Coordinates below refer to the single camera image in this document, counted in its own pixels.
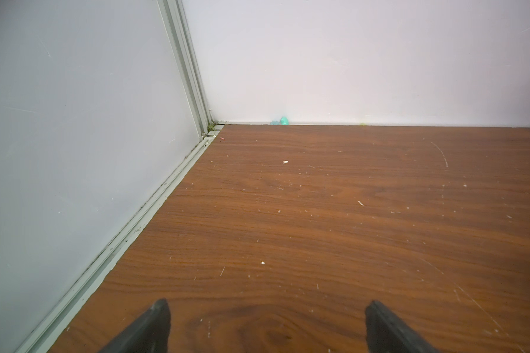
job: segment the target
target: white wall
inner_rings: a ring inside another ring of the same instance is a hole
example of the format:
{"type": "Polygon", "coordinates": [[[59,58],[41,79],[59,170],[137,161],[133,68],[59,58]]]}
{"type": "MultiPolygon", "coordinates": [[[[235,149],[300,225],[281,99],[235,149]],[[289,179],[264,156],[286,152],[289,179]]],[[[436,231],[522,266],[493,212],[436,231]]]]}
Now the white wall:
{"type": "Polygon", "coordinates": [[[183,0],[215,119],[530,126],[530,0],[183,0]]]}
{"type": "Polygon", "coordinates": [[[0,353],[198,141],[156,1],[0,0],[0,353]]]}

